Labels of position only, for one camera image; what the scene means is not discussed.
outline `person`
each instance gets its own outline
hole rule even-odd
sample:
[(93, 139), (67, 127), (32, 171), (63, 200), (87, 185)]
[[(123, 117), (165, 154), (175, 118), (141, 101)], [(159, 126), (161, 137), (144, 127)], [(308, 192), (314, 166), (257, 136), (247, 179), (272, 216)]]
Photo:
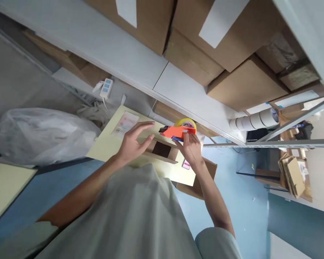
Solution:
[(140, 156), (137, 137), (154, 122), (128, 131), (119, 152), (49, 209), (0, 244), (0, 258), (241, 258), (231, 219), (201, 155), (196, 135), (175, 141), (199, 179), (214, 227), (194, 240), (167, 178), (152, 166), (126, 166)]

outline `white power strip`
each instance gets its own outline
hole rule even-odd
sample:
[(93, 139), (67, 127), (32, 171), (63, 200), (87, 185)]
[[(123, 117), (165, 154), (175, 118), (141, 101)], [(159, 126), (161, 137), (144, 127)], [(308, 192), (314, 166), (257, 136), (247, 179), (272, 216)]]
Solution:
[(111, 95), (112, 88), (113, 88), (113, 80), (106, 78), (103, 82), (103, 86), (100, 92), (100, 96), (107, 100), (109, 96)]

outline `plastic bag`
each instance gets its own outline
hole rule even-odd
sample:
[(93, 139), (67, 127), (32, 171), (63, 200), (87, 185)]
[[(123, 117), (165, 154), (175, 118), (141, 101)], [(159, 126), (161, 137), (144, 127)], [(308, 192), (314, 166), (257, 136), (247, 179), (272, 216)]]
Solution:
[(20, 165), (49, 165), (83, 157), (100, 135), (91, 121), (65, 112), (26, 108), (0, 120), (0, 154)]

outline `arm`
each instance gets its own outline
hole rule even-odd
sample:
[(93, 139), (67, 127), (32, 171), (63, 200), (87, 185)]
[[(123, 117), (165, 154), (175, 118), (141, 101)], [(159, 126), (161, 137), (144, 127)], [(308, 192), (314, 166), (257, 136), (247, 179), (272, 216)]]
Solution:
[(62, 227), (79, 217), (96, 200), (112, 174), (147, 149), (154, 135), (149, 136), (141, 145), (137, 142), (137, 137), (143, 130), (152, 128), (154, 124), (155, 122), (137, 123), (125, 134), (116, 155), (49, 209), (38, 221), (50, 221), (52, 225)]
[(215, 227), (228, 230), (234, 237), (234, 228), (231, 223), (226, 204), (218, 190), (215, 182), (205, 165), (201, 153), (201, 144), (194, 134), (184, 133), (184, 145), (174, 141), (179, 147), (185, 159), (190, 163), (192, 169), (201, 184), (206, 208), (210, 214)]

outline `hand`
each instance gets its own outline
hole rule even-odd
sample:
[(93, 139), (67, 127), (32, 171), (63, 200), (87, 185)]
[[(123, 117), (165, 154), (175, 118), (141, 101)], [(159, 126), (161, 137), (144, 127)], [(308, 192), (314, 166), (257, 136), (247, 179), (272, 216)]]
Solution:
[(143, 144), (137, 142), (137, 137), (143, 130), (153, 128), (154, 125), (154, 121), (139, 122), (125, 133), (119, 152), (116, 154), (117, 159), (121, 163), (127, 164), (131, 162), (148, 148), (155, 135), (150, 135)]
[(195, 134), (184, 133), (184, 145), (173, 140), (183, 154), (184, 158), (190, 163), (192, 169), (200, 166), (204, 160), (202, 158), (201, 143)]

